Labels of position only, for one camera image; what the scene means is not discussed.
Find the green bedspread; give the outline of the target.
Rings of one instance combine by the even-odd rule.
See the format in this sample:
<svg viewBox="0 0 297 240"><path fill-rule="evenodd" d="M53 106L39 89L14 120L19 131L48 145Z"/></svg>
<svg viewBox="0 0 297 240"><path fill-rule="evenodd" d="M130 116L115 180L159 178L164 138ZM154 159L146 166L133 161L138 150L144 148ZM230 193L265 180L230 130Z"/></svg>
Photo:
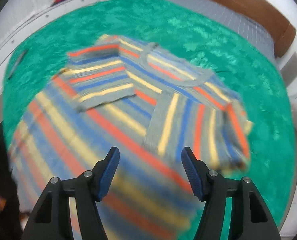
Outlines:
<svg viewBox="0 0 297 240"><path fill-rule="evenodd" d="M68 54L92 47L103 35L124 36L158 44L177 58L211 70L240 96L251 122L247 136L249 163L221 168L238 179L250 176L276 222L287 209L294 176L295 135L283 80L262 53L225 26L164 0L110 0L70 12L23 41L10 63L28 50L12 78L4 79L3 128L10 148L29 103L68 63ZM203 205L191 225L176 239L188 239L197 227Z"/></svg>

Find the white low drawer cabinet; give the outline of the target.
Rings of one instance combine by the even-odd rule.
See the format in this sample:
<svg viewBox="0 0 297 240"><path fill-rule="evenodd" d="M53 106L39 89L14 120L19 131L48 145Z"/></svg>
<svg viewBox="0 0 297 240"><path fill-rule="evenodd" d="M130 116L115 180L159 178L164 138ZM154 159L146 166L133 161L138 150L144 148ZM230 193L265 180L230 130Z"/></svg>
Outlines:
<svg viewBox="0 0 297 240"><path fill-rule="evenodd" d="M26 38L57 18L99 1L100 0L66 0L32 16L8 35L0 44L0 89L2 87L5 68L12 53Z"/></svg>

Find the grey bed sheet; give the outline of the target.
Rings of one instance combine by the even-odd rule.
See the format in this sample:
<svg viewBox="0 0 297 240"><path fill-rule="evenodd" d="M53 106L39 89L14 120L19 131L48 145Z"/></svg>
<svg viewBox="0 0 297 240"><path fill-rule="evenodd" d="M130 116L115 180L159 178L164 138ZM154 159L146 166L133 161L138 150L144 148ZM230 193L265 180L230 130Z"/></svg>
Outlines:
<svg viewBox="0 0 297 240"><path fill-rule="evenodd" d="M255 20L234 12L211 0L166 0L202 14L244 37L267 59L275 62L274 41L268 31Z"/></svg>

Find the black phone on bed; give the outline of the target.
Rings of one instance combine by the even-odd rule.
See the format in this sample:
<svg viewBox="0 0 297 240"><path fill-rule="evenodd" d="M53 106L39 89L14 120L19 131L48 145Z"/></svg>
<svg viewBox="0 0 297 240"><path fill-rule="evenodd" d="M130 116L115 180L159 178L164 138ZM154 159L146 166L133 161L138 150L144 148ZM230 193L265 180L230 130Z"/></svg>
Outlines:
<svg viewBox="0 0 297 240"><path fill-rule="evenodd" d="M21 63L21 61L23 60L23 58L26 55L27 51L28 51L27 49L22 51L20 53L20 55L17 57L16 61L14 62L13 66L12 66L12 68L10 70L10 73L8 75L8 80L10 80L12 78L17 66Z"/></svg>

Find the striped knitted sweater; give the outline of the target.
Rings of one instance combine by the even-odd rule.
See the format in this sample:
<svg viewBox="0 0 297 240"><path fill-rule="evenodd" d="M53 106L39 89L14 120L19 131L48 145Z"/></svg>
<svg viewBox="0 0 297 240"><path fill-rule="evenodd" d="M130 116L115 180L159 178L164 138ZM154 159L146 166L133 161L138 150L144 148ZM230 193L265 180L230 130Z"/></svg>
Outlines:
<svg viewBox="0 0 297 240"><path fill-rule="evenodd" d="M103 35L68 57L11 140L20 209L33 209L50 178L74 178L116 146L119 165L98 205L106 233L176 239L200 210L181 150L215 169L249 163L251 122L240 96L155 43Z"/></svg>

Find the brown wooden headboard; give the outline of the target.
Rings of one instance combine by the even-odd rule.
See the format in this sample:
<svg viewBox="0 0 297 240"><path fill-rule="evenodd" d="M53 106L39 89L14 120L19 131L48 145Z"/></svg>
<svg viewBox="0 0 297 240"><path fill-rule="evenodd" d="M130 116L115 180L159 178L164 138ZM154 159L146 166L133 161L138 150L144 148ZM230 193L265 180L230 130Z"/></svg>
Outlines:
<svg viewBox="0 0 297 240"><path fill-rule="evenodd" d="M291 47L296 28L267 0L212 0L262 25L274 41L275 57L283 57Z"/></svg>

